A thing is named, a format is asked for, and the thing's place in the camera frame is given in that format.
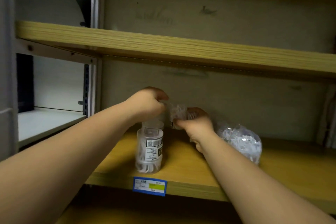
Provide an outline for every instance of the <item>metal upright post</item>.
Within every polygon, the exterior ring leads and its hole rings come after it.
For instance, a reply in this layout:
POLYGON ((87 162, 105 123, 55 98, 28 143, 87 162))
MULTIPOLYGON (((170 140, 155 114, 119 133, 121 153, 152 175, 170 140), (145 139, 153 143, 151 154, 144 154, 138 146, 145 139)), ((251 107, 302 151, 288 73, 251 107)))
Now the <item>metal upright post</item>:
POLYGON ((18 150, 14 0, 0 0, 0 161, 18 150))

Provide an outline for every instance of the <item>yellow highlight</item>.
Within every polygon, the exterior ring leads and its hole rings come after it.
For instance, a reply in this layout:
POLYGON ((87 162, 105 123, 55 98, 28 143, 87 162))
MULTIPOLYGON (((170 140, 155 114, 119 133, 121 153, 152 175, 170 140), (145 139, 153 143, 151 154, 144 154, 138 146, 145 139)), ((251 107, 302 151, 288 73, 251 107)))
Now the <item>yellow highlight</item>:
POLYGON ((164 186, 164 185, 153 184, 153 183, 150 183, 150 184, 149 184, 149 188, 150 188, 150 189, 161 189, 161 190, 165 190, 165 186, 164 186))

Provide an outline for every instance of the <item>barcode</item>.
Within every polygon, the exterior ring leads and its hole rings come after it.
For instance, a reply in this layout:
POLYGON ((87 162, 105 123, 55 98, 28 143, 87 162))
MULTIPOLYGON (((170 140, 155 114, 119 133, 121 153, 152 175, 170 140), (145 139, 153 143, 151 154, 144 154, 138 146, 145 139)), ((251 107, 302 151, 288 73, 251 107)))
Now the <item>barcode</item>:
POLYGON ((147 147, 155 147, 162 143, 162 138, 153 141, 147 141, 147 147))

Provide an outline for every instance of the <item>hand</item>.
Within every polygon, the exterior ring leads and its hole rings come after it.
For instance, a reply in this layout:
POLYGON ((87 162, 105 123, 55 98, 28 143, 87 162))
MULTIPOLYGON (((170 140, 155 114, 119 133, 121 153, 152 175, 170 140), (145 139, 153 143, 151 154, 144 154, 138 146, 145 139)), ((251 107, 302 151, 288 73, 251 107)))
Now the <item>hand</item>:
POLYGON ((209 115, 198 107, 188 108, 188 112, 197 114, 194 120, 174 120, 175 124, 183 128, 190 137, 190 141, 196 144, 196 149, 202 151, 202 144, 214 134, 212 122, 209 115))
POLYGON ((144 122, 160 115, 166 110, 164 103, 159 100, 168 100, 167 94, 158 88, 147 87, 134 95, 126 102, 132 106, 135 111, 135 122, 144 122))

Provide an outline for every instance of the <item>shelf label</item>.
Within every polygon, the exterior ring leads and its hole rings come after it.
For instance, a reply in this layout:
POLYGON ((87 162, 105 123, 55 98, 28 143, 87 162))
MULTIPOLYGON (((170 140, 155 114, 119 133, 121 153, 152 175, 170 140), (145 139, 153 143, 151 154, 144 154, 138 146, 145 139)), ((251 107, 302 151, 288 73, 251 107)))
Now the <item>shelf label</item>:
POLYGON ((153 178, 144 178, 144 177, 134 177, 133 191, 165 196, 167 188, 167 181, 153 179, 153 178))

